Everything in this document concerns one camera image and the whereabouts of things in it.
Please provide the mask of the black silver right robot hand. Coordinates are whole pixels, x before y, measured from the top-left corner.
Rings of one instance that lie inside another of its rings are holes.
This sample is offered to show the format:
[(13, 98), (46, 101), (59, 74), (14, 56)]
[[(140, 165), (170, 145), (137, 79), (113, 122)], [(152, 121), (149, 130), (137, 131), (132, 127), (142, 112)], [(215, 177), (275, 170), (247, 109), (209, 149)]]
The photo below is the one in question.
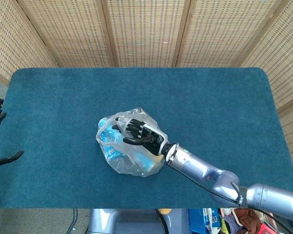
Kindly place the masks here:
[(124, 131), (117, 124), (113, 125), (112, 129), (119, 131), (121, 134), (129, 133), (131, 137), (123, 137), (124, 143), (143, 146), (155, 156), (166, 155), (171, 148), (168, 137), (164, 132), (134, 118), (129, 121)]

